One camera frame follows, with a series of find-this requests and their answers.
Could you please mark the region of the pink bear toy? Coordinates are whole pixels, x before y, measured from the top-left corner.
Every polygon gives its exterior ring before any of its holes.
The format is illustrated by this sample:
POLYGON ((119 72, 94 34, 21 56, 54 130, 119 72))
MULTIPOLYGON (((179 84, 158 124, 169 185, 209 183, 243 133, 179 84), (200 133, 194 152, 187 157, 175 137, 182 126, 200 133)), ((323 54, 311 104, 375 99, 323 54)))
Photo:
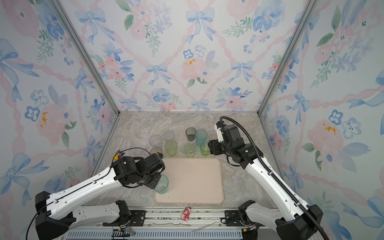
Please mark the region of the pink bear toy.
POLYGON ((191 214, 191 208, 187 207, 183 210, 183 213, 181 214, 181 220, 187 222, 189 220, 191 214))

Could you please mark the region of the clear smooth cup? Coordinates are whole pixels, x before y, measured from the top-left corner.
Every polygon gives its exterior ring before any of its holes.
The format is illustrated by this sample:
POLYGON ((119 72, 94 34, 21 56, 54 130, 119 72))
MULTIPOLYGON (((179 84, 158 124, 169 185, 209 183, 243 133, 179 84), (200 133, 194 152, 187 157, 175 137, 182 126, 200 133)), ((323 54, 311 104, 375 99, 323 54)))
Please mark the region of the clear smooth cup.
POLYGON ((153 148, 155 148, 155 147, 162 148, 163 147, 163 137, 160 135, 153 135, 149 139, 149 143, 153 148))

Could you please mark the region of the smoky grey cup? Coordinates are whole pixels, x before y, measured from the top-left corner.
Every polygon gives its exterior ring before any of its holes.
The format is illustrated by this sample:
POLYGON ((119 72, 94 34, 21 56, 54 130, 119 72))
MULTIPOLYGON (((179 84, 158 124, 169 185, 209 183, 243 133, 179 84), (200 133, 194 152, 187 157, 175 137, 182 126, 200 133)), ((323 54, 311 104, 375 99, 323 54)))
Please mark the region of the smoky grey cup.
POLYGON ((193 127, 187 128, 185 131, 187 140, 190 142, 193 142, 195 140, 196 132, 197 132, 197 130, 193 127))

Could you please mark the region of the right aluminium corner post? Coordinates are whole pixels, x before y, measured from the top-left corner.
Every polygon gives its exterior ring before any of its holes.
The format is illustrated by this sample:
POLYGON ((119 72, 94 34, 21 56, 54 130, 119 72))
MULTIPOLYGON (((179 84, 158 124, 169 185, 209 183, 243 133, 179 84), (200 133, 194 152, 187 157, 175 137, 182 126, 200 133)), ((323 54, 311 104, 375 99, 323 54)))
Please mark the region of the right aluminium corner post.
POLYGON ((287 45, 287 49, 283 54, 281 64, 278 67, 274 77, 272 78, 270 86, 267 88, 266 95, 263 98, 263 101, 262 101, 260 108, 257 112, 259 118, 261 118, 262 115, 264 114, 264 112, 266 111, 268 102, 273 95, 274 89, 278 85, 280 78, 282 77, 286 66, 288 66, 288 63, 290 62, 291 57, 293 56, 294 51, 297 48, 298 41, 300 40, 300 38, 304 34, 304 31, 305 31, 306 27, 308 26, 310 18, 314 14, 314 11, 315 11, 317 4, 318 4, 318 1, 310 0, 310 1, 308 1, 308 4, 304 8, 303 14, 302 14, 301 18, 299 19, 299 23, 297 24, 297 27, 294 31, 294 34, 292 35, 292 38, 289 41, 289 44, 287 45))

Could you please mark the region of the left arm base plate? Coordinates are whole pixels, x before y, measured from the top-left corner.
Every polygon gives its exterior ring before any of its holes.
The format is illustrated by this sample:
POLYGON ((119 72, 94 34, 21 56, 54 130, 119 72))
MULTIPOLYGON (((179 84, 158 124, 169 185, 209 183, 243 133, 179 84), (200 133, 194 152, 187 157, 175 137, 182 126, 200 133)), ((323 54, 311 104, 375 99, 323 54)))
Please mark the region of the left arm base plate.
POLYGON ((146 211, 134 210, 129 213, 119 214, 119 217, 112 223, 103 223, 103 227, 142 227, 146 211))

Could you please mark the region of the aluminium corner post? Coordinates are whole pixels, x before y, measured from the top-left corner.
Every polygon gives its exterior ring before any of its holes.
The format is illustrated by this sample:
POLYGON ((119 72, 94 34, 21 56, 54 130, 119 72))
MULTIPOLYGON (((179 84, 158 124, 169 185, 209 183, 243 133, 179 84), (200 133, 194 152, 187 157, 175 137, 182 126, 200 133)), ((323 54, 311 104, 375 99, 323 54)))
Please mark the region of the aluminium corner post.
POLYGON ((272 78, 270 86, 267 88, 266 95, 263 98, 263 101, 262 101, 260 108, 257 112, 259 118, 261 118, 262 115, 264 114, 264 112, 266 111, 268 102, 273 95, 274 89, 278 85, 280 78, 282 77, 286 66, 288 66, 288 63, 290 62, 291 57, 293 56, 294 51, 297 48, 298 41, 300 40, 300 38, 304 34, 304 31, 305 31, 306 27, 308 26, 310 18, 314 14, 314 11, 315 11, 317 4, 318 4, 318 1, 310 0, 310 1, 308 1, 308 4, 304 8, 303 14, 302 14, 301 18, 299 19, 299 23, 297 24, 297 27, 294 31, 294 34, 292 35, 292 38, 289 41, 289 44, 287 45, 287 49, 283 54, 281 64, 278 67, 274 77, 272 78))
POLYGON ((100 88, 101 92, 104 94, 108 104, 112 107, 113 112, 119 116, 120 111, 117 108, 117 105, 115 101, 113 100, 106 84, 103 82, 102 78, 100 77, 96 66, 94 65, 92 58, 90 54, 88 53, 85 45, 82 43, 81 38, 76 31, 73 23, 71 22, 68 14, 66 13, 63 5, 60 1, 53 0, 48 1, 50 7, 53 9, 54 13, 59 18, 60 22, 63 24, 65 30, 68 32, 71 40, 73 41, 75 48, 77 52, 80 54, 81 59, 83 60, 85 66, 90 71, 92 77, 96 81, 98 87, 100 88))

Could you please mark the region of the beige plastic tray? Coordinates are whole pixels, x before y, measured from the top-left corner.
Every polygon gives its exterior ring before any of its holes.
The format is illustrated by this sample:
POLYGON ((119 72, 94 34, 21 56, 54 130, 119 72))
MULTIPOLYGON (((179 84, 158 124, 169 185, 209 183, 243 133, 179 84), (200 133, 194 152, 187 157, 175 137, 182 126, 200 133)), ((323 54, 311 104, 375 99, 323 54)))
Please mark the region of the beige plastic tray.
POLYGON ((164 158, 168 180, 159 204, 219 205, 224 201, 221 163, 216 158, 164 158))

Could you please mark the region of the clear cup back right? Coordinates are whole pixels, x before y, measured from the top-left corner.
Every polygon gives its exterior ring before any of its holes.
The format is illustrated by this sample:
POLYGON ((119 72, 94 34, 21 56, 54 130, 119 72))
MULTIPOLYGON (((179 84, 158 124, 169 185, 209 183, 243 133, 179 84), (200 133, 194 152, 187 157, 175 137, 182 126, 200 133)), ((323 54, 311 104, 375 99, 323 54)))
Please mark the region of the clear cup back right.
POLYGON ((210 134, 210 135, 208 135, 208 137, 207 137, 208 142, 209 142, 209 141, 216 140, 216 139, 217 139, 217 135, 216 135, 216 134, 210 134))

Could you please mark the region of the yellow amber cup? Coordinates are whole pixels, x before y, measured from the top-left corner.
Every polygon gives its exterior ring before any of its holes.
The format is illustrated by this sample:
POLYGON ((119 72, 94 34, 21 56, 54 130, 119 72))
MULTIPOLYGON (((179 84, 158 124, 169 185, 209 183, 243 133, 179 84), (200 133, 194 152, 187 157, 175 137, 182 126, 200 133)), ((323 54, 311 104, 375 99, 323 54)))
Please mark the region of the yellow amber cup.
POLYGON ((163 150, 160 147, 153 147, 150 151, 150 154, 162 154, 163 150))

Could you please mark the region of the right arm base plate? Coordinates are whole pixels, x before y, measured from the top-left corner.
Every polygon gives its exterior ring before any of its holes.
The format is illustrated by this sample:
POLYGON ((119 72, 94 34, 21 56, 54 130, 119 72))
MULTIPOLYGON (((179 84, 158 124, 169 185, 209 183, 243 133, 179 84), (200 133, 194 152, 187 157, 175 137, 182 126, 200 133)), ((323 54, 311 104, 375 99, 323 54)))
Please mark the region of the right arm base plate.
POLYGON ((246 227, 251 222, 244 211, 227 210, 225 211, 223 223, 227 227, 246 227))

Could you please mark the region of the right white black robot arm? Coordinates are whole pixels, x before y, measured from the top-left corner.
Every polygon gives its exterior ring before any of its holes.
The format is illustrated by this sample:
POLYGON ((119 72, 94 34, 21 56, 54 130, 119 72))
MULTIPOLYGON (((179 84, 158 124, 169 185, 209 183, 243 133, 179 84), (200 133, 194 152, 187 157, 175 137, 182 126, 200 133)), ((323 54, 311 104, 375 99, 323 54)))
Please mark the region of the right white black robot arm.
POLYGON ((247 201, 239 207, 241 221, 249 225, 261 224, 275 231, 282 240, 308 240, 322 230, 322 210, 309 205, 294 193, 277 175, 255 143, 248 144, 240 134, 240 127, 217 122, 217 138, 209 141, 211 154, 226 155, 254 177, 277 205, 277 210, 247 201))

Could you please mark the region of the clear textured cup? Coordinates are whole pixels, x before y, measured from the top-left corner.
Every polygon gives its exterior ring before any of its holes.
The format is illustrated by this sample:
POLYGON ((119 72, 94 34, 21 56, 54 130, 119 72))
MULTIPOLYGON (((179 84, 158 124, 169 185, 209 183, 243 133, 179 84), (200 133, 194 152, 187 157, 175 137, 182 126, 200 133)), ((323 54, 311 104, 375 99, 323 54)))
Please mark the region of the clear textured cup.
POLYGON ((175 133, 173 131, 166 131, 163 133, 163 139, 165 142, 173 141, 175 139, 175 133))

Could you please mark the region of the light green textured cup left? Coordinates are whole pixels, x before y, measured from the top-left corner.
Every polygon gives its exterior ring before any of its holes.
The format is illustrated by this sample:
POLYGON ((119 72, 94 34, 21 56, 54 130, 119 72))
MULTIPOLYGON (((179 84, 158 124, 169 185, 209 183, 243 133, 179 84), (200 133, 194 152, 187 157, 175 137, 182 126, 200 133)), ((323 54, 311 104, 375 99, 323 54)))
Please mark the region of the light green textured cup left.
POLYGON ((178 152, 178 144, 174 140, 167 141, 165 144, 165 149, 169 156, 175 156, 178 152))

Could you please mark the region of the light green textured cup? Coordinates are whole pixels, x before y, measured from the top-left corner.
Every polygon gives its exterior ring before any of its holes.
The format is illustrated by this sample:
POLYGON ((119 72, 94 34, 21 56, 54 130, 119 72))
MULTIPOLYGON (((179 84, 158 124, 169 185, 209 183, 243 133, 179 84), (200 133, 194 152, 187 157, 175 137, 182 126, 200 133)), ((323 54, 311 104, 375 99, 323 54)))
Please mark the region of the light green textured cup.
POLYGON ((188 158, 194 158, 196 155, 196 151, 197 151, 196 145, 195 144, 186 144, 184 146, 184 151, 185 151, 185 154, 188 158))
POLYGON ((178 144, 174 140, 167 141, 165 144, 165 149, 169 156, 175 156, 178 152, 178 144))

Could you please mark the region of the light green textured cup middle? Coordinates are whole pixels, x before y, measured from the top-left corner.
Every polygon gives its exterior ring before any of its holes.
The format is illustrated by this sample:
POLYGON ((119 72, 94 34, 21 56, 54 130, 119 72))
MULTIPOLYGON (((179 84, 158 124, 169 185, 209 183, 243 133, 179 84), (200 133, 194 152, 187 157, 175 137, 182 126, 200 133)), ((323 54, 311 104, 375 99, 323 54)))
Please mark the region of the light green textured cup middle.
POLYGON ((184 146, 184 151, 185 151, 185 154, 188 158, 194 158, 196 155, 196 151, 197 151, 196 145, 195 144, 186 144, 184 146))

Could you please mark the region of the left aluminium corner post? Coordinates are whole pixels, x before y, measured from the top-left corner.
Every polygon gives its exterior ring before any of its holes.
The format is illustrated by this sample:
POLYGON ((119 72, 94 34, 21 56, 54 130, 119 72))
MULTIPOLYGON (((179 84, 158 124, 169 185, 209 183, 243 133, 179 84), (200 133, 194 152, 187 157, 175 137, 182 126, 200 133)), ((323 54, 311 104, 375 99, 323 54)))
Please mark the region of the left aluminium corner post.
POLYGON ((88 53, 85 45, 82 43, 81 38, 76 31, 73 23, 71 22, 68 14, 66 13, 63 5, 60 1, 53 0, 48 1, 50 7, 53 9, 54 13, 59 18, 60 22, 63 24, 65 30, 68 32, 71 40, 73 41, 75 48, 77 52, 80 54, 81 59, 83 60, 85 66, 90 71, 92 77, 96 81, 98 87, 100 88, 101 92, 104 94, 108 104, 112 107, 113 112, 119 116, 120 111, 117 108, 117 105, 115 101, 113 100, 106 84, 103 82, 102 78, 100 77, 96 66, 94 65, 92 58, 90 54, 88 53))

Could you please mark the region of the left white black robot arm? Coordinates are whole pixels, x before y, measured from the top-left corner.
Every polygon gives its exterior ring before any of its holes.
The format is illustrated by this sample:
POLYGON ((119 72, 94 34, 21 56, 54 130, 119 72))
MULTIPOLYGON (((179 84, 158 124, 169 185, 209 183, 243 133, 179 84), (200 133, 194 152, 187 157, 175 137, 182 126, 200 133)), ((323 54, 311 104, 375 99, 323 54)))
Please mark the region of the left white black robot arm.
POLYGON ((126 226, 133 216, 125 201, 105 206, 84 204, 110 190, 146 186, 155 189, 166 166, 163 154, 146 158, 123 156, 99 174, 57 193, 43 191, 35 197, 36 231, 40 240, 53 240, 80 226, 101 223, 104 227, 126 226))

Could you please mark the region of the pikachu toy figure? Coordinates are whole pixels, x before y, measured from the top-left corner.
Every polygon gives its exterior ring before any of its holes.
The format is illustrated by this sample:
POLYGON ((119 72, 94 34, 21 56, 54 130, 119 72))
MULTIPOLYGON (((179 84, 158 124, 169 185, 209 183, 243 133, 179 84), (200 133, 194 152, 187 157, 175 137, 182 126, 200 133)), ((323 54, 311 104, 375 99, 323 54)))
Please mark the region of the pikachu toy figure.
POLYGON ((114 156, 114 161, 118 161, 125 153, 121 151, 117 151, 114 156))

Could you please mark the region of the teal cup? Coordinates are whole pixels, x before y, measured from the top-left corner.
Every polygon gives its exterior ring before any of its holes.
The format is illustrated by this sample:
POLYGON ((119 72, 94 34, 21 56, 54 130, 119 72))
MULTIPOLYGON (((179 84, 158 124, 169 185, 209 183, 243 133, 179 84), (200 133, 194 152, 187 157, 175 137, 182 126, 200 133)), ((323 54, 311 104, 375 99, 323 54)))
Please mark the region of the teal cup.
POLYGON ((205 130, 197 130, 195 133, 196 145, 198 148, 201 147, 201 144, 205 143, 208 138, 208 133, 205 130))
POLYGON ((163 195, 168 191, 169 179, 165 175, 161 175, 160 180, 158 181, 157 186, 155 187, 156 193, 163 195))

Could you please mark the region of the aluminium rail frame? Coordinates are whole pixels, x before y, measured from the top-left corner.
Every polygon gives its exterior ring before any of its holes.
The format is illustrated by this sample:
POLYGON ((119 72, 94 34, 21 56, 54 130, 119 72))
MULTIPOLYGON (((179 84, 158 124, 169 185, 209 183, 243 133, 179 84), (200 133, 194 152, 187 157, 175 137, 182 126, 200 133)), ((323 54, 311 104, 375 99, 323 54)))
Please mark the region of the aluminium rail frame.
POLYGON ((131 208, 144 210, 142 227, 103 227, 91 224, 62 234, 60 240, 278 240, 279 235, 261 224, 227 227, 225 211, 234 209, 191 208, 187 222, 181 220, 182 208, 131 208))

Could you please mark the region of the bright green cup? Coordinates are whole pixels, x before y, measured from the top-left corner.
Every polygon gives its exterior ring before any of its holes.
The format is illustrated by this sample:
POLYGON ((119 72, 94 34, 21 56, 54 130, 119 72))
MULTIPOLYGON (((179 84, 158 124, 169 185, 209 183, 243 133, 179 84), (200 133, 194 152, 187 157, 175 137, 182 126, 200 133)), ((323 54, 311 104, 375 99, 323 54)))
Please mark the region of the bright green cup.
POLYGON ((203 156, 210 155, 210 149, 207 142, 204 142, 200 145, 200 150, 203 156))

